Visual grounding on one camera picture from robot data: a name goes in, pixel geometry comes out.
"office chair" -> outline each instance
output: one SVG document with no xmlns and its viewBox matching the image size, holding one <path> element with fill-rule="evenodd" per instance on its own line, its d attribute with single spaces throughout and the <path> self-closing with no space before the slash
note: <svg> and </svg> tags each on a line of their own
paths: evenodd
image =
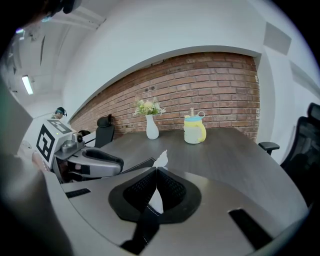
<svg viewBox="0 0 320 256">
<path fill-rule="evenodd" d="M 261 142 L 259 146 L 269 155 L 279 149 L 273 142 Z M 316 182 L 320 170 L 320 105 L 311 103 L 307 117 L 298 119 L 293 146 L 280 165 L 300 190 L 309 206 L 316 196 Z"/>
<path fill-rule="evenodd" d="M 95 132 L 95 148 L 101 148 L 112 142 L 115 134 L 115 126 L 111 124 L 111 114 L 98 119 L 98 128 Z"/>
</svg>

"yellow pitcher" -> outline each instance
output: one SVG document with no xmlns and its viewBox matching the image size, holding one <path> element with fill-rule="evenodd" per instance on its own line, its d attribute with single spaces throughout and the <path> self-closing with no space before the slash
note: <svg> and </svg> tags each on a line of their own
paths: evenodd
<svg viewBox="0 0 320 256">
<path fill-rule="evenodd" d="M 207 132 L 202 124 L 202 118 L 205 117 L 205 112 L 200 111 L 194 115 L 194 108 L 190 108 L 190 115 L 184 116 L 184 140 L 189 144 L 198 144 L 206 139 Z"/>
</svg>

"tabletop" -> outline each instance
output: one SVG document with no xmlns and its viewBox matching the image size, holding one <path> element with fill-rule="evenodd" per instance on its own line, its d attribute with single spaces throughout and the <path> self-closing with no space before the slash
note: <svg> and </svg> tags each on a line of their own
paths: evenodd
<svg viewBox="0 0 320 256">
<path fill-rule="evenodd" d="M 157 139 L 145 132 L 127 133 L 103 146 L 122 158 L 123 170 L 167 150 L 166 167 L 231 185 L 263 207 L 285 227 L 303 218 L 308 209 L 286 172 L 253 140 L 234 128 L 206 130 L 204 142 L 188 144 L 183 130 L 161 131 Z"/>
</svg>

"white wall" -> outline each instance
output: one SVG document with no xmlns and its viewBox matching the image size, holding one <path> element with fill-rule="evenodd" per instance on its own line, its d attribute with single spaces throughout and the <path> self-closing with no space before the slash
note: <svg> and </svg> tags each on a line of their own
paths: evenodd
<svg viewBox="0 0 320 256">
<path fill-rule="evenodd" d="M 264 46 L 266 22 L 291 37 L 288 55 Z M 122 1 L 84 40 L 70 65 L 62 92 L 68 119 L 98 92 L 139 68 L 172 56 L 205 51 L 258 57 L 261 113 L 257 142 L 279 143 L 281 149 L 272 157 L 280 163 L 292 141 L 298 115 L 299 90 L 295 89 L 291 63 L 317 90 L 320 75 L 299 31 L 265 1 Z M 305 105 L 315 100 L 312 95 L 305 94 Z"/>
<path fill-rule="evenodd" d="M 214 50 L 207 46 L 227 46 L 257 55 L 263 28 L 261 16 L 243 0 L 122 1 L 80 46 L 67 74 L 63 103 L 71 118 L 119 74 L 189 53 L 185 48 L 200 47 L 193 51 L 201 52 Z"/>
<path fill-rule="evenodd" d="M 53 114 L 59 107 L 63 107 L 61 94 L 52 93 L 39 96 L 35 103 L 26 105 L 25 109 L 33 118 L 37 118 L 46 114 Z"/>
</svg>

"red brick wall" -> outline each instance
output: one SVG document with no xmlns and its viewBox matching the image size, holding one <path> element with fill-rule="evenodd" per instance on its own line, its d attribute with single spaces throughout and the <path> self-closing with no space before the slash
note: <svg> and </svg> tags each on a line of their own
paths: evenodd
<svg viewBox="0 0 320 256">
<path fill-rule="evenodd" d="M 157 97 L 166 113 L 155 115 L 159 130 L 183 129 L 190 108 L 205 112 L 206 128 L 235 127 L 256 139 L 259 85 L 250 56 L 204 52 L 186 54 L 137 70 L 107 87 L 70 121 L 79 130 L 95 131 L 100 117 L 112 114 L 114 138 L 146 130 L 144 116 L 133 116 L 135 102 Z"/>
</svg>

